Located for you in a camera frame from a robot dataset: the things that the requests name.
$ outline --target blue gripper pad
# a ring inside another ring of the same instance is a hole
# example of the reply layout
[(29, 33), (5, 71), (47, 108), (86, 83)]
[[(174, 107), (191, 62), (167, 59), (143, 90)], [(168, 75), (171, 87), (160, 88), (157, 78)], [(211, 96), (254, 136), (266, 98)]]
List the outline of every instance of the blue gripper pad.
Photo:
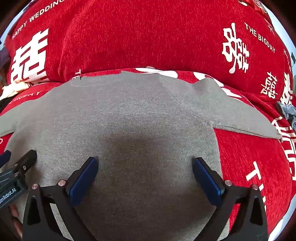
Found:
[(11, 157), (11, 152), (6, 150), (2, 155), (0, 155), (0, 168), (3, 167)]
[(68, 185), (70, 184), (71, 186), (70, 189), (67, 190), (69, 202), (72, 207), (80, 204), (85, 192), (94, 181), (98, 168), (98, 160), (93, 157), (89, 157), (83, 166), (79, 170), (73, 172), (73, 174), (69, 177), (68, 181), (74, 181), (73, 183), (68, 182)]
[(203, 188), (209, 202), (214, 206), (220, 206), (225, 188), (219, 174), (212, 171), (201, 157), (192, 161), (192, 169), (196, 181)]

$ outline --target silver screw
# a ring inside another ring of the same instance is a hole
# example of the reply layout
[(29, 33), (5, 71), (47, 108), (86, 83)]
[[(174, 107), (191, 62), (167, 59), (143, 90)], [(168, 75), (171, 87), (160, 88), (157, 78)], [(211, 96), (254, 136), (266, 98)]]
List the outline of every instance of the silver screw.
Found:
[(34, 189), (34, 190), (35, 190), (37, 187), (38, 187), (38, 184), (37, 184), (37, 183), (35, 183), (35, 184), (32, 185), (32, 189)]
[(259, 189), (258, 186), (257, 186), (256, 184), (252, 184), (252, 188), (253, 188), (254, 190), (258, 190), (258, 189)]
[(65, 180), (60, 180), (59, 182), (58, 182), (58, 185), (59, 186), (64, 186), (66, 184), (66, 181)]
[(225, 184), (226, 184), (226, 186), (232, 186), (232, 181), (230, 181), (230, 180), (225, 180), (225, 182), (224, 182)]

